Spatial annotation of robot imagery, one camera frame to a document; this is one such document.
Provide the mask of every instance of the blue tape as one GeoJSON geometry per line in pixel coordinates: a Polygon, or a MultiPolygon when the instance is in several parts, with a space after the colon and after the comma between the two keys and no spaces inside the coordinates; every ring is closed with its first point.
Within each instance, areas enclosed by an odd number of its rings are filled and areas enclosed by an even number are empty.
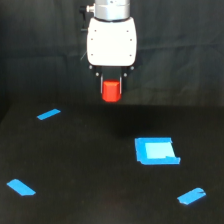
{"type": "Polygon", "coordinates": [[[144,165],[180,164],[180,158],[164,156],[165,158],[150,159],[147,157],[146,143],[172,143],[171,138],[138,138],[135,139],[137,161],[144,165]]]}
{"type": "Polygon", "coordinates": [[[177,165],[180,164],[180,158],[166,157],[165,159],[143,159],[140,162],[143,165],[177,165]]]}
{"type": "Polygon", "coordinates": [[[148,159],[165,159],[166,157],[175,157],[171,143],[145,143],[148,159]]]}
{"type": "Polygon", "coordinates": [[[169,142],[173,143],[171,138],[137,138],[139,142],[142,143],[162,143],[162,142],[169,142]]]}
{"type": "Polygon", "coordinates": [[[7,183],[7,185],[12,188],[14,191],[16,191],[21,196],[27,196],[27,195],[34,195],[36,194],[35,191],[27,187],[24,183],[21,181],[15,179],[7,183]]]}
{"type": "Polygon", "coordinates": [[[180,197],[177,199],[181,204],[189,205],[194,201],[197,201],[198,199],[206,196],[206,193],[204,192],[203,189],[201,188],[196,188],[180,197]]]}
{"type": "Polygon", "coordinates": [[[54,110],[48,111],[44,114],[41,114],[41,115],[37,116],[37,118],[40,119],[40,120],[44,120],[44,119],[46,119],[48,117],[51,117],[55,114],[58,114],[60,112],[61,112],[60,110],[54,109],[54,110]]]}

